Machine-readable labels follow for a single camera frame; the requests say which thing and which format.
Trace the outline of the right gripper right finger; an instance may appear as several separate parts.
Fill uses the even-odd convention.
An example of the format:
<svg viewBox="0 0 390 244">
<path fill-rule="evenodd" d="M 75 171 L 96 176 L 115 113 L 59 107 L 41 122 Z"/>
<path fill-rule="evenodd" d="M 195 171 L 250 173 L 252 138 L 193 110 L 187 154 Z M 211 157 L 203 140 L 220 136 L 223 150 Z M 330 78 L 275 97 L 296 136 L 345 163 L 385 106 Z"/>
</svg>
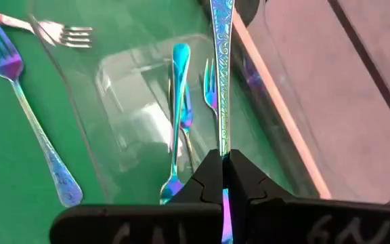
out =
<svg viewBox="0 0 390 244">
<path fill-rule="evenodd" d="M 261 171 L 242 152 L 230 151 L 230 205 L 290 205 L 297 198 Z"/>
</svg>

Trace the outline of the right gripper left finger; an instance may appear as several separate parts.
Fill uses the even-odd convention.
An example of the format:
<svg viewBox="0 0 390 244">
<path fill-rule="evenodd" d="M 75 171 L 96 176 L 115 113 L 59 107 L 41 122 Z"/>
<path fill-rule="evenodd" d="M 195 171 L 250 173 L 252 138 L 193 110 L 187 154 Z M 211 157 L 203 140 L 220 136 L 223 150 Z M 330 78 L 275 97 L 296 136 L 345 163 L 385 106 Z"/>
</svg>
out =
<svg viewBox="0 0 390 244">
<path fill-rule="evenodd" d="M 222 205 L 223 163 L 217 149 L 210 150 L 184 187 L 170 203 L 213 203 Z"/>
</svg>

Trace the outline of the wooden handled silver fork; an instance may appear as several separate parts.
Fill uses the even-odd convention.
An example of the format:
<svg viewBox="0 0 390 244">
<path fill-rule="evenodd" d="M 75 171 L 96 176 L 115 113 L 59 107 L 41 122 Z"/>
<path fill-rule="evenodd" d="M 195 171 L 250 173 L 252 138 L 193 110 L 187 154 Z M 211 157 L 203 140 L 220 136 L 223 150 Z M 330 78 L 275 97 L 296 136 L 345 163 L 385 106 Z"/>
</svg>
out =
<svg viewBox="0 0 390 244">
<path fill-rule="evenodd" d="M 46 42 L 53 46 L 59 44 L 73 48 L 92 47 L 90 36 L 93 29 L 91 27 L 68 26 L 50 20 L 42 20 L 38 21 L 38 32 L 35 32 L 31 24 L 27 21 L 7 16 L 2 13 L 0 13 L 0 24 L 28 30 L 34 35 L 42 37 Z"/>
</svg>

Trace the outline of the clear plastic bin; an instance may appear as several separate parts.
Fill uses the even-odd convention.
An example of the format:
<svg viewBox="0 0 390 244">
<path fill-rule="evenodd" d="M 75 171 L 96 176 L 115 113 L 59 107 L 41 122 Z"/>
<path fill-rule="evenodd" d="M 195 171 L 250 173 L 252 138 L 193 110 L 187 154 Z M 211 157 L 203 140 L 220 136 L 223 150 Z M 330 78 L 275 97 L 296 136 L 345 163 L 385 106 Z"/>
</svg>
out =
<svg viewBox="0 0 390 244">
<path fill-rule="evenodd" d="M 68 88 L 107 203 L 158 204 L 171 167 L 168 84 L 172 49 L 190 46 L 193 122 L 179 135 L 178 174 L 189 180 L 217 146 L 203 96 L 214 55 L 209 0 L 28 0 L 29 16 L 90 26 L 86 49 L 46 45 Z"/>
</svg>

